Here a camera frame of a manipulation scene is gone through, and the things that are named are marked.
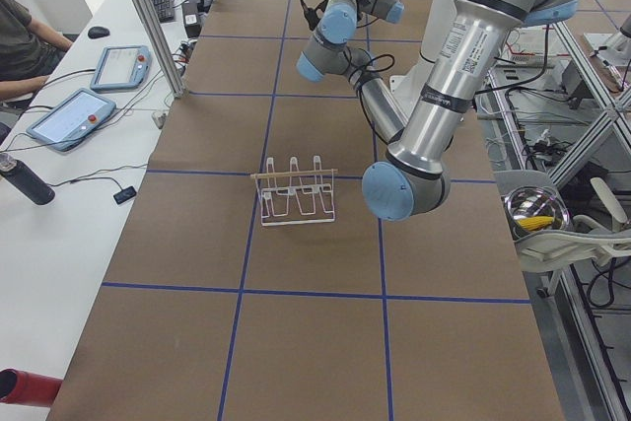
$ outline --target black bottle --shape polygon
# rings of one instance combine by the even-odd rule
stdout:
[[[55,191],[33,173],[33,170],[6,153],[0,153],[0,176],[16,186],[35,204],[48,204],[55,197]]]

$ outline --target red cylinder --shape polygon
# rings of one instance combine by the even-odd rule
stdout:
[[[50,407],[61,387],[61,380],[21,370],[0,372],[0,402]]]

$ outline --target light blue cap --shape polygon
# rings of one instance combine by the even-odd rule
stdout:
[[[414,211],[414,193],[403,172],[392,163],[376,162],[364,172],[366,205],[380,219],[402,221]]]
[[[403,17],[403,12],[405,12],[405,6],[400,2],[396,2],[387,13],[386,22],[398,24]]]
[[[357,30],[357,11],[346,2],[329,4],[317,27],[331,43],[344,44]]]
[[[309,79],[314,83],[319,83],[324,79],[324,75],[317,70],[304,53],[300,53],[300,57],[296,63],[296,69],[303,78]]]
[[[536,25],[556,24],[574,17],[579,8],[579,0],[572,0],[565,4],[557,5],[549,9],[530,12],[524,20],[525,27]]]

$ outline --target person's arm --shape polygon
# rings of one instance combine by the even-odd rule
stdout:
[[[60,35],[58,32],[53,30],[44,22],[40,22],[38,19],[31,19],[31,22],[27,25],[27,29],[29,29],[29,31],[36,35],[39,39],[43,39],[61,51],[68,51],[70,46],[72,46],[72,41],[64,35]]]
[[[47,79],[48,76],[37,76],[22,81],[0,81],[0,101],[34,93],[43,87]]]

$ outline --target metal bowl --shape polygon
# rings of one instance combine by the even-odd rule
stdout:
[[[504,204],[509,217],[516,224],[514,232],[526,236],[529,231],[519,225],[521,219],[535,216],[553,217],[552,224],[545,229],[565,230],[570,227],[570,213],[554,189],[536,186],[522,186],[511,191]]]

